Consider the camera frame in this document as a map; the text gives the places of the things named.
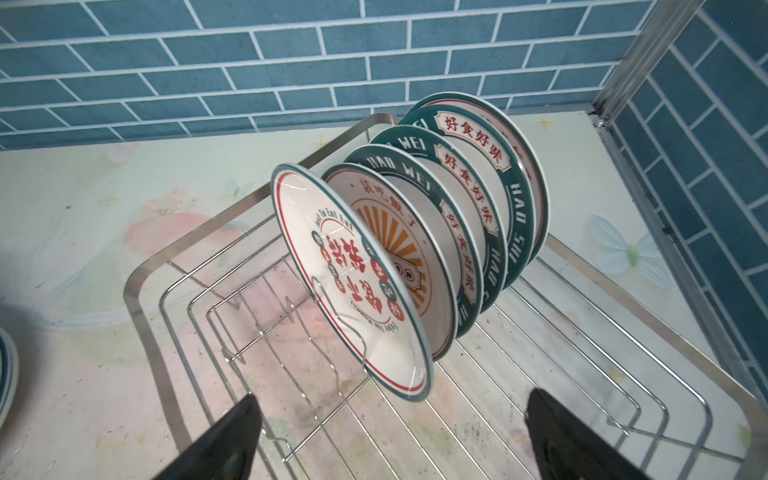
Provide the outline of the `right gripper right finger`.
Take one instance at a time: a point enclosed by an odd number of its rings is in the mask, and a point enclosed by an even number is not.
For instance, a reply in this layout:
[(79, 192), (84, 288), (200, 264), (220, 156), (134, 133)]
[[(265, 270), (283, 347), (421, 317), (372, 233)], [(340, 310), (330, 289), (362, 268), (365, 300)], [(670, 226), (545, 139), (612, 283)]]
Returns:
[(541, 388), (529, 394), (526, 425), (543, 479), (648, 479)]

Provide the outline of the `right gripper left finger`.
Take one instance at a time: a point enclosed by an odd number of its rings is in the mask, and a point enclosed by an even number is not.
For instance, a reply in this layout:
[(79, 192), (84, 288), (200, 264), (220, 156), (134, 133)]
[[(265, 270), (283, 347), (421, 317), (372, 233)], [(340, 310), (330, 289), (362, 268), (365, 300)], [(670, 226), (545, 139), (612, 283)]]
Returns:
[(248, 479), (261, 431), (261, 409), (249, 393), (155, 479)]

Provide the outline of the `metal wire dish rack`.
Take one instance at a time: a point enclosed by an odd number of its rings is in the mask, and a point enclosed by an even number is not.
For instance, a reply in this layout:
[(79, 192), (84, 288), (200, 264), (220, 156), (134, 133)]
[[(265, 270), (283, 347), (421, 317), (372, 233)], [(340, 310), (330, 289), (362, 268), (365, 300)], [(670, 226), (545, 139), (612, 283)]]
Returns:
[(653, 479), (763, 479), (767, 414), (712, 359), (679, 286), (606, 273), (599, 201), (646, 225), (582, 112), (522, 115), (553, 196), (533, 263), (434, 366), (419, 403), (379, 384), (301, 281), (268, 185), (316, 173), (393, 123), (377, 114), (309, 151), (297, 130), (143, 142), (133, 162), (172, 225), (141, 241), (124, 299), (174, 444), (189, 447), (254, 394), (253, 479), (536, 479), (528, 398), (542, 389)]

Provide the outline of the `white plate red characters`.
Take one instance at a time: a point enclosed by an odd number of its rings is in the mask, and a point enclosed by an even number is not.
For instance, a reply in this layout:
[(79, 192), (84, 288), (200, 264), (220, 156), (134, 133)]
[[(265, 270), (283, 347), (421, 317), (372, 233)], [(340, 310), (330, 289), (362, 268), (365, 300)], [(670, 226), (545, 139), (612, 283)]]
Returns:
[(278, 165), (276, 219), (302, 282), (351, 354), (383, 387), (420, 402), (433, 386), (431, 349), (394, 264), (370, 229), (310, 170)]

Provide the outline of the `white plate orange sunburst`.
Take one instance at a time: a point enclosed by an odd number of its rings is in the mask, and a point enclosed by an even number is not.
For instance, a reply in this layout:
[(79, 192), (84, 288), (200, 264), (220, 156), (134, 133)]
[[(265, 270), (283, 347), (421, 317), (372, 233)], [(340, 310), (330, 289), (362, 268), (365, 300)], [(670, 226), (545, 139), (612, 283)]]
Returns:
[(415, 303), (432, 358), (441, 359), (457, 334), (457, 291), (415, 197), (394, 180), (354, 163), (331, 167), (323, 180), (352, 207), (389, 255)]

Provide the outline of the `small red rimmed white plate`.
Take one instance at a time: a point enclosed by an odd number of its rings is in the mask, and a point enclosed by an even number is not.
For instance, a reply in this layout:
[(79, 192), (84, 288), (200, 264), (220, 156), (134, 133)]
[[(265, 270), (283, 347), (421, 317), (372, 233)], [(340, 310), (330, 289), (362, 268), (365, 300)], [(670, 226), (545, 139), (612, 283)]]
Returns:
[(525, 135), (497, 106), (474, 95), (447, 91), (428, 95), (415, 103), (408, 112), (431, 105), (450, 105), (471, 111), (493, 125), (508, 141), (522, 161), (530, 181), (536, 207), (536, 238), (528, 263), (539, 255), (546, 241), (550, 226), (550, 198), (546, 177), (541, 163)]

